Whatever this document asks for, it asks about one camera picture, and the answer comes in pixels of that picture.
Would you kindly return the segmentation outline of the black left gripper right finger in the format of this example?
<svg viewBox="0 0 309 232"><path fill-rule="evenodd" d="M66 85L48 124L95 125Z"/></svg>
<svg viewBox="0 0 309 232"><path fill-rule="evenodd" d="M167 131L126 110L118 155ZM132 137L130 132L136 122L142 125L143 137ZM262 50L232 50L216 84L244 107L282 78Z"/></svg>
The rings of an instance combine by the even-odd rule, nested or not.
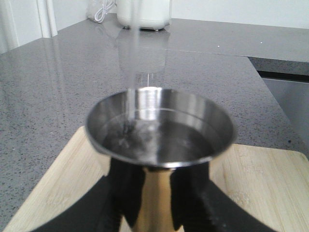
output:
<svg viewBox="0 0 309 232"><path fill-rule="evenodd" d="M186 232L271 232L221 191L209 165L182 167L170 176L173 227Z"/></svg>

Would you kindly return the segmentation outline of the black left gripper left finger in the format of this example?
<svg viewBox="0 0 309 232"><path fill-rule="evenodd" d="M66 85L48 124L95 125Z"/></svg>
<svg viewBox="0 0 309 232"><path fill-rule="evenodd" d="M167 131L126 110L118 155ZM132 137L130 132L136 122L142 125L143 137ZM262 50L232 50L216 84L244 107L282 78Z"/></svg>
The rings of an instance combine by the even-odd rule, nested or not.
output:
<svg viewBox="0 0 309 232"><path fill-rule="evenodd" d="M142 167L112 159L103 176L80 200L37 232L117 232L125 218L137 222L145 172Z"/></svg>

